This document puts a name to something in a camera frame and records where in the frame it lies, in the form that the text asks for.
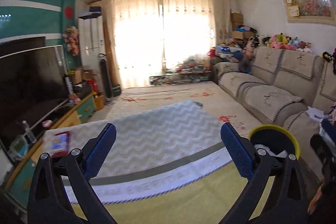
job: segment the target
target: blue gripper pad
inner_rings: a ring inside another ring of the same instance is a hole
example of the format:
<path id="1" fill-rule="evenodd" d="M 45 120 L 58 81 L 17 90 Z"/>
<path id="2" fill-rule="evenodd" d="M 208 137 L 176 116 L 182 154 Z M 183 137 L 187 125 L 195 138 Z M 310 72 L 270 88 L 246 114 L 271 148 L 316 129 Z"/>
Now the blue gripper pad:
<path id="1" fill-rule="evenodd" d="M 103 165 L 108 153 L 110 152 L 114 142 L 116 141 L 117 130 L 113 124 L 110 124 L 102 133 L 99 140 L 86 157 L 84 162 L 83 175 L 86 180 L 94 178 Z"/>
<path id="2" fill-rule="evenodd" d="M 242 139 L 230 123 L 224 123 L 220 130 L 220 137 L 229 152 L 239 174 L 249 181 L 253 178 L 253 160 L 243 146 Z"/>

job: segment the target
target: beige sofa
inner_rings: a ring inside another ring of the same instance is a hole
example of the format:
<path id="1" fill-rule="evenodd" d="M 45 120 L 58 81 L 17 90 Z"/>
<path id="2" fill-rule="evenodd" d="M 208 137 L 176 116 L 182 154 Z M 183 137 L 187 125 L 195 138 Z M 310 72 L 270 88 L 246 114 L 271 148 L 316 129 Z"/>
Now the beige sofa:
<path id="1" fill-rule="evenodd" d="M 332 64 L 304 52 L 258 47 L 251 75 L 238 72 L 237 63 L 218 63 L 215 69 L 218 85 L 258 120 L 282 126 L 297 138 L 308 170 L 321 179 L 322 164 L 310 147 L 320 127 L 305 111 L 311 106 L 328 113 L 336 101 Z"/>

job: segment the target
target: plastic bottle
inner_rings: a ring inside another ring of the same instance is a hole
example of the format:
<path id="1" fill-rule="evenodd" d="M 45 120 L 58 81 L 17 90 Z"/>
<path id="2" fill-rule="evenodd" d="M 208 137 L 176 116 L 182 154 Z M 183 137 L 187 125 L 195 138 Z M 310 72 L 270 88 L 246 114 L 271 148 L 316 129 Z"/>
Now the plastic bottle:
<path id="1" fill-rule="evenodd" d="M 29 140 L 31 141 L 31 143 L 36 143 L 35 135 L 30 130 L 30 127 L 29 127 L 27 121 L 22 121 L 22 124 L 23 124 L 23 128 L 25 129 L 25 132 L 26 132 L 25 135 L 27 135 L 27 137 L 29 138 Z"/>

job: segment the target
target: wooden cabinet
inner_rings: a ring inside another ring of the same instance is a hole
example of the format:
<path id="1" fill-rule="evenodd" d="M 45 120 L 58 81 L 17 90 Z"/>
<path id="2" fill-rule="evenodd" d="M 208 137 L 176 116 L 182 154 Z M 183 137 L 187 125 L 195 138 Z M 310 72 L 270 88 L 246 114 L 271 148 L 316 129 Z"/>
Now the wooden cabinet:
<path id="1" fill-rule="evenodd" d="M 74 111 L 68 118 L 66 118 L 57 128 L 73 127 L 81 124 L 78 113 Z"/>
<path id="2" fill-rule="evenodd" d="M 31 159 L 27 160 L 8 191 L 8 194 L 24 208 L 27 208 L 28 205 L 29 190 L 34 171 L 35 163 Z"/>
<path id="3" fill-rule="evenodd" d="M 88 117 L 91 116 L 96 109 L 95 101 L 93 99 L 95 94 L 96 93 L 91 93 L 85 97 L 50 129 L 72 127 L 85 123 Z M 18 164 L 5 183 L 5 193 L 8 193 L 14 200 L 21 204 L 23 208 L 27 207 L 30 184 L 35 171 L 35 165 L 43 152 L 43 137 L 41 137 L 27 152 L 25 158 Z"/>
<path id="4" fill-rule="evenodd" d="M 86 122 L 88 117 L 92 115 L 95 109 L 96 109 L 95 101 L 93 100 L 93 96 L 91 96 L 88 100 L 83 102 L 76 110 L 80 121 L 82 123 Z"/>

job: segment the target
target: paper note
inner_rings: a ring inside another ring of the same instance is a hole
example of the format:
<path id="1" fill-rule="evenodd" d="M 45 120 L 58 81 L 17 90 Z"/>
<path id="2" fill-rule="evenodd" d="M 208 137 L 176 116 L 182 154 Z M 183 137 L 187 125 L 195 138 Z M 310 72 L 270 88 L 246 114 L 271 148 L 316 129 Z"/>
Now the paper note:
<path id="1" fill-rule="evenodd" d="M 299 6 L 298 5 L 289 6 L 288 7 L 288 13 L 289 13 L 290 17 L 299 16 L 300 15 Z"/>

